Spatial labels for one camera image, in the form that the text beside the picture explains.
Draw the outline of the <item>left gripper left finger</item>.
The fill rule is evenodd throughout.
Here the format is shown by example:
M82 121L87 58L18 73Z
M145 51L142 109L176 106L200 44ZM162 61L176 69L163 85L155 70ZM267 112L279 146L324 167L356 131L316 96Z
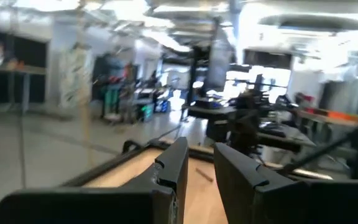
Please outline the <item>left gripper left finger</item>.
M183 224L188 142L177 139L119 187L18 190L0 201L0 224Z

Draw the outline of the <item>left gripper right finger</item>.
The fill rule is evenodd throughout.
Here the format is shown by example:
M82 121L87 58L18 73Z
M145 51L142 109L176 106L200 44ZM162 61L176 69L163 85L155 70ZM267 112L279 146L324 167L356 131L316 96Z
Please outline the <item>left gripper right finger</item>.
M358 224L357 180L291 180L223 143L214 166L229 224Z

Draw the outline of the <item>brown crayon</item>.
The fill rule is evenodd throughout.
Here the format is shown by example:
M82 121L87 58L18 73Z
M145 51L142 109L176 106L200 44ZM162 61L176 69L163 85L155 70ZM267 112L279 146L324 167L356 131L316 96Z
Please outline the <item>brown crayon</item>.
M205 178L208 182L213 182L214 179L210 177L207 173L203 172L201 169L196 168L195 171L199 173L203 178Z

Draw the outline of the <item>black monitor stand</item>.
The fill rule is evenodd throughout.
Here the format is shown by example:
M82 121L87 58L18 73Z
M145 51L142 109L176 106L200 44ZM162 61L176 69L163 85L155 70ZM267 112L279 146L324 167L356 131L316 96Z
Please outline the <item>black monitor stand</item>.
M219 109L223 105L208 92L222 92L226 73L232 59L232 47L221 25L221 18L213 19L213 29L207 47L192 46L189 90L186 105L202 109Z

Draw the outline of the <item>orange box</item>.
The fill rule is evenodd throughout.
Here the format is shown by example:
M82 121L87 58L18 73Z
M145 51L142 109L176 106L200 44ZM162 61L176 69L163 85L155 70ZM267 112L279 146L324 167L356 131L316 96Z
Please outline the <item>orange box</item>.
M337 124L343 126L358 126L358 115L347 114L332 110L306 108L298 112L303 118L312 119L320 123Z

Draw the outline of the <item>dark shelving unit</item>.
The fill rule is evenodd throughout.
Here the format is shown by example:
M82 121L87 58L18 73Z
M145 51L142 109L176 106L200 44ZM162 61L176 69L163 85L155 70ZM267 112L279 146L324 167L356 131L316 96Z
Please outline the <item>dark shelving unit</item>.
M43 103L48 42L0 32L0 104Z

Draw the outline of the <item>black aluminium table frame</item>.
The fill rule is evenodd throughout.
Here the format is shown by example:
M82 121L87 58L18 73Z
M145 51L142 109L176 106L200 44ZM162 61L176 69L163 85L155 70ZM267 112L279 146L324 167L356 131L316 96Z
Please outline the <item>black aluminium table frame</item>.
M335 151L337 147L341 146L345 142L351 141L358 135L358 128L347 133L345 136L333 141L330 144L320 147L314 153L287 165L278 165L278 164L269 164L266 166L269 168L274 168L279 171L279 173L287 175L289 177L293 177L295 179L307 178L307 179L325 179L325 176L322 176L317 173L303 171L300 167L308 164L323 155L329 154L332 151ZM83 174L80 174L62 185L64 187L78 187L83 186L94 179L97 179L99 176L104 175L105 173L116 169L117 167L123 166L129 160L137 157L139 154L151 150L156 149L159 151L167 150L173 141L166 140L161 136L160 138L153 138L149 142L144 145L139 144L131 139L127 140L122 147L122 154L111 159L97 167L86 171ZM214 149L212 147L203 147L203 146L189 146L188 147L189 157L193 159L197 159L200 161L212 163L214 162Z

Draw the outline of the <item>patterned wall panel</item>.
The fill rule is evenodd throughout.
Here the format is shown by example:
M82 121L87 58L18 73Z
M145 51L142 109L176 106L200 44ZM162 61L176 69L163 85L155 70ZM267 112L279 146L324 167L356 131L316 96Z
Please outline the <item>patterned wall panel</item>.
M59 62L60 106L73 108L91 98L94 55L89 45L76 42L64 50Z

